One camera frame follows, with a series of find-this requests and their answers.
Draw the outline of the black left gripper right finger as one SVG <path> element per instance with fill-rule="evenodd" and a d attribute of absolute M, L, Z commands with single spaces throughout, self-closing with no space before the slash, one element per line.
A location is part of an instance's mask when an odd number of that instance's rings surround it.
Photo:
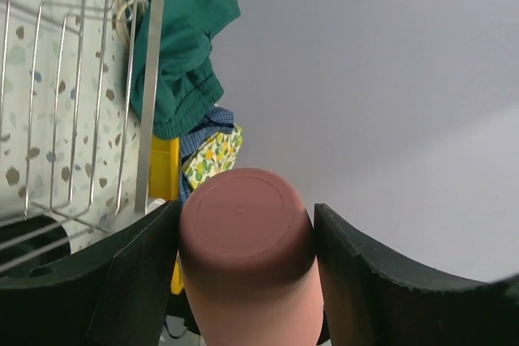
<path fill-rule="evenodd" d="M 334 345 L 516 345 L 518 278 L 484 283 L 396 252 L 317 203 L 314 231 Z"/>

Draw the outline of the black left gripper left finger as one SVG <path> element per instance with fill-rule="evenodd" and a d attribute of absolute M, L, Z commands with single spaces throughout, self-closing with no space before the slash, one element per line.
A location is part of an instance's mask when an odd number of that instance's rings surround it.
<path fill-rule="evenodd" d="M 1 281 L 3 345 L 157 345 L 178 250 L 179 203 Z"/>

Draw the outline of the pink plastic cup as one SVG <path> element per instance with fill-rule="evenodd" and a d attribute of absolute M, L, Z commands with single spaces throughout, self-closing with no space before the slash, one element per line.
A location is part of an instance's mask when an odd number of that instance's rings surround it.
<path fill-rule="evenodd" d="M 209 178 L 184 204 L 179 237 L 206 344 L 316 344 L 324 303 L 314 229 L 283 177 L 240 168 Z"/>

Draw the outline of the metal wire dish rack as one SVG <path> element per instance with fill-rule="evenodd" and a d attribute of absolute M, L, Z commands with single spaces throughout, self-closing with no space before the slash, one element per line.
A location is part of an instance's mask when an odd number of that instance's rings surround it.
<path fill-rule="evenodd" d="M 138 26 L 150 13 L 158 64 L 160 17 L 148 0 L 1 0 L 1 223 L 49 216 L 71 254 L 146 215 L 155 85 L 131 109 Z"/>

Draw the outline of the black plate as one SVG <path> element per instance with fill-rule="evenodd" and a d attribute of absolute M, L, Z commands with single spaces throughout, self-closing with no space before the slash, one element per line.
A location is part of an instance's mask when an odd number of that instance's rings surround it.
<path fill-rule="evenodd" d="M 68 240 L 53 249 L 39 253 L 33 258 L 9 268 L 6 265 L 19 257 L 42 249 L 44 246 L 66 238 L 66 230 L 59 224 L 54 227 L 56 220 L 49 216 L 34 216 L 25 220 L 8 224 L 1 223 L 1 277 L 28 277 L 33 269 L 47 265 L 71 254 Z"/>

